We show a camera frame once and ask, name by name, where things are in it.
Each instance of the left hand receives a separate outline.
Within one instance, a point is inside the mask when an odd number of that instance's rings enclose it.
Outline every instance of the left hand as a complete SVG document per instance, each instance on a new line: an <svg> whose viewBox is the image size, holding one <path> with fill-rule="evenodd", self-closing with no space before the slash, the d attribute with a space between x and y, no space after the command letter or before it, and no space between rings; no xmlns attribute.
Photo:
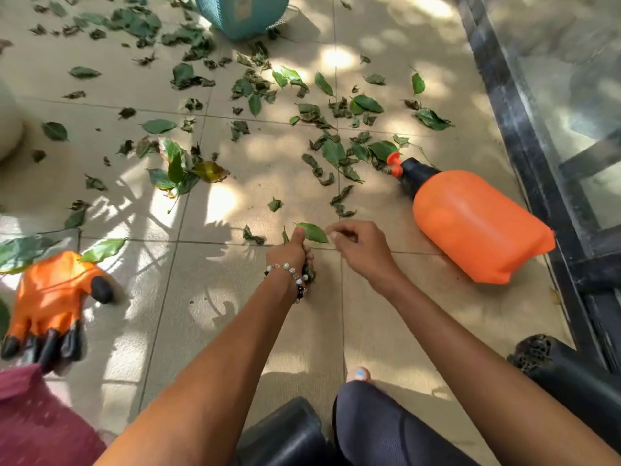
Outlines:
<svg viewBox="0 0 621 466"><path fill-rule="evenodd" d="M304 229L296 227L288 243L278 247L272 247L265 254L267 265L283 265L288 263L296 269L296 274L302 275L302 267L305 262L312 267L312 252L304 245Z"/></svg>

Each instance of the foot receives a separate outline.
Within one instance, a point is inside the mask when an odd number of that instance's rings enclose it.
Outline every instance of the foot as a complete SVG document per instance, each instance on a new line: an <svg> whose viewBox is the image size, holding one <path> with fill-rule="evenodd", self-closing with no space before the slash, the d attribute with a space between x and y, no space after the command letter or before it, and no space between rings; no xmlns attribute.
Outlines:
<svg viewBox="0 0 621 466"><path fill-rule="evenodd" d="M369 370L363 368L362 366L354 367L352 370L347 373L346 382L349 381L371 381L371 374Z"/></svg>

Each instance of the tiled floor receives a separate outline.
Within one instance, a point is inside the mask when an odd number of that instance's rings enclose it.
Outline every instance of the tiled floor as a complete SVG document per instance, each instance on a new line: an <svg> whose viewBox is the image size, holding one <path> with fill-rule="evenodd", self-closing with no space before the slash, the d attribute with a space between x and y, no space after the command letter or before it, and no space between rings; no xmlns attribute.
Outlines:
<svg viewBox="0 0 621 466"><path fill-rule="evenodd" d="M385 108L371 127L375 140L393 133L408 135L405 156L444 168L471 170L504 194L525 205L494 122L481 78L450 0L291 0L300 15L283 28L287 39L268 43L274 67L295 68L311 85L305 101L327 109L328 98L313 84L320 70L338 97L353 85L374 96ZM300 160L309 139L320 132L288 124L296 112L295 92L279 92L276 103L264 103L257 119L245 111L250 135L230 140L230 88L245 67L233 63L209 72L195 62L196 73L216 80L213 89L178 92L169 85L171 71L185 46L155 45L157 59L141 68L132 58L150 50L123 48L134 44L117 31L98 41L79 33L71 38L37 37L28 29L37 23L48 30L63 22L36 14L28 0L0 0L0 38L14 46L0 57L0 76L15 93L27 117L23 145L0 164L0 232L28 234L61 228L76 199L93 204L82 227L82 246L107 236L130 242L103 267L117 280L120 302L112 306L89 300L85 309L88 354L68 376L52 377L51 387L88 421L120 432L149 401L240 310L261 279L264 249L244 245L242 227L279 243L283 226L299 220L326 226L338 219L329 206L338 189L350 184L340 177L321 187ZM109 14L122 1L80 0L66 6L70 14ZM162 0L149 6L171 31L182 13ZM214 58L236 57L243 44L215 35ZM364 54L372 63L360 64ZM74 66L100 70L96 79L67 75ZM427 82L421 99L454 122L454 128L433 132L411 117L401 99L411 97L411 69ZM363 75L386 77L386 86L368 85ZM74 90L86 98L69 101ZM147 168L161 166L158 156L139 160L116 155L124 140L139 140L140 125L153 118L178 124L188 97L206 102L196 116L193 133L168 133L184 148L199 142L203 155L219 152L219 163L231 171L222 183L199 183L189 195L173 201L154 190ZM119 120L122 107L138 114ZM52 143L38 123L65 124L70 141ZM346 138L347 120L338 121ZM44 149L47 158L35 164L30 152ZM106 167L103 157L111 166ZM317 154L320 165L329 169ZM470 282L416 228L411 201L398 183L366 164L356 166L364 184L356 184L346 204L360 219L377 222L388 237L400 266L422 289L493 349L506 355L520 339L547 332L571 343L563 310L543 258L528 262L506 287ZM109 191L84 189L84 173L97 176ZM284 207L276 213L267 203L276 197ZM248 424L258 421L293 396L305 396L325 421L345 370L369 367L377 383L483 466L496 464L472 423L396 313L349 270L330 245L316 244L315 289L289 314L265 367ZM12 302L18 276L0 280L0 296Z"/></svg>

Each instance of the orange spray bottle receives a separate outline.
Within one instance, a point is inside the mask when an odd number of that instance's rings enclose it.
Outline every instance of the orange spray bottle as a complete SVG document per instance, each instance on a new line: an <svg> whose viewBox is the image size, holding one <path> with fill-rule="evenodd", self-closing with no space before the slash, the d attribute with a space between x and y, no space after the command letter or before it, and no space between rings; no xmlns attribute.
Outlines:
<svg viewBox="0 0 621 466"><path fill-rule="evenodd" d="M526 260L553 250L552 229L474 173L441 172L399 152L386 163L414 198L414 220L478 283L506 284Z"/></svg>

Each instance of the teal basket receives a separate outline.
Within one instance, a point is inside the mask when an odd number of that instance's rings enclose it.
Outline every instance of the teal basket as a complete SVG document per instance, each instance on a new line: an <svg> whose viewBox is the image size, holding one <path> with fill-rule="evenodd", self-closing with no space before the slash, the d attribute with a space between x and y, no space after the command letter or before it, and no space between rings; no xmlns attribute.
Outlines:
<svg viewBox="0 0 621 466"><path fill-rule="evenodd" d="M289 0L193 0L196 11L230 39L264 33L283 16Z"/></svg>

